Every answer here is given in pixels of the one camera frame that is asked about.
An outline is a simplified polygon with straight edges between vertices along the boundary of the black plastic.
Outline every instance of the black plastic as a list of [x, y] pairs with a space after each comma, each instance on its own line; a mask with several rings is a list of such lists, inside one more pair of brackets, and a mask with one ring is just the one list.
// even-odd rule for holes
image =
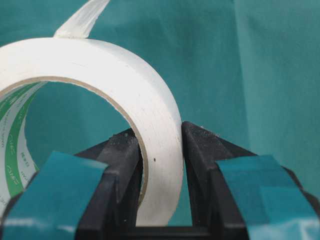
[[[136, 225], [142, 179], [142, 158], [131, 129], [83, 152], [81, 158], [108, 164], [82, 218], [75, 239], [105, 239], [112, 228], [131, 229]], [[2, 216], [3, 222], [22, 193], [13, 197]]]
[[[224, 240], [249, 239], [246, 224], [216, 161], [255, 154], [191, 122], [182, 124], [182, 139], [193, 225], [209, 226], [216, 237]], [[318, 200], [303, 190], [291, 170], [284, 169], [320, 216]]]
[[[79, 221], [75, 239], [249, 239], [216, 161], [255, 154], [190, 122], [182, 124], [182, 139], [193, 226], [135, 227], [143, 164], [138, 141], [128, 129], [76, 154], [109, 167]], [[320, 218], [318, 199], [305, 192], [291, 170], [284, 169]], [[19, 197], [12, 198], [4, 217]]]

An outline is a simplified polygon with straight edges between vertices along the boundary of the teal tape strip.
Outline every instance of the teal tape strip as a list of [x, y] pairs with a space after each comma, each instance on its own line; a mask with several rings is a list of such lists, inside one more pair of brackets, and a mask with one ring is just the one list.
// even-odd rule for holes
[[238, 157], [217, 164], [251, 240], [320, 239], [314, 209], [272, 156]]
[[106, 167], [53, 152], [7, 216], [3, 240], [73, 240]]

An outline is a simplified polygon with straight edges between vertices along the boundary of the teal fabric background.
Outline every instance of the teal fabric background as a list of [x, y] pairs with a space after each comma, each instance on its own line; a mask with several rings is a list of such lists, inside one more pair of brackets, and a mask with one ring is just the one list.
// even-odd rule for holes
[[[51, 37], [86, 0], [0, 2], [0, 46]], [[111, 0], [90, 38], [124, 47], [166, 81], [183, 120], [272, 154], [320, 197], [317, 0]], [[103, 99], [50, 83], [30, 106], [28, 147], [76, 153], [128, 127]], [[188, 188], [171, 225], [189, 225]]]

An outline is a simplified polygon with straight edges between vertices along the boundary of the tape roll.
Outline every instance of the tape roll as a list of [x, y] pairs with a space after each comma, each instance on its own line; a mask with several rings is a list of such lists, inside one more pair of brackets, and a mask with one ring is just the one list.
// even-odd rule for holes
[[[32, 83], [63, 82], [112, 104], [134, 130], [143, 157], [137, 225], [168, 223], [183, 179], [181, 117], [171, 91], [149, 64], [104, 41], [34, 38], [0, 48], [0, 79], [0, 100]], [[0, 176], [8, 175], [0, 161]]]

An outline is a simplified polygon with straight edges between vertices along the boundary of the masking tape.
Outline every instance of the masking tape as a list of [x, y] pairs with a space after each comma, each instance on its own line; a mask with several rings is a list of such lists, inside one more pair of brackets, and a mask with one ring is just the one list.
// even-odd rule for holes
[[[26, 147], [24, 124], [29, 100], [46, 82], [86, 88], [123, 115], [135, 132], [143, 157], [137, 225], [166, 225], [176, 210], [183, 179], [181, 117], [176, 101], [163, 79], [140, 57], [92, 39], [34, 38], [0, 48], [0, 112], [5, 111], [0, 119], [2, 206], [9, 200], [8, 194], [24, 187], [37, 170]], [[17, 129], [12, 134], [15, 120]], [[20, 188], [13, 187], [10, 192], [9, 185]]]

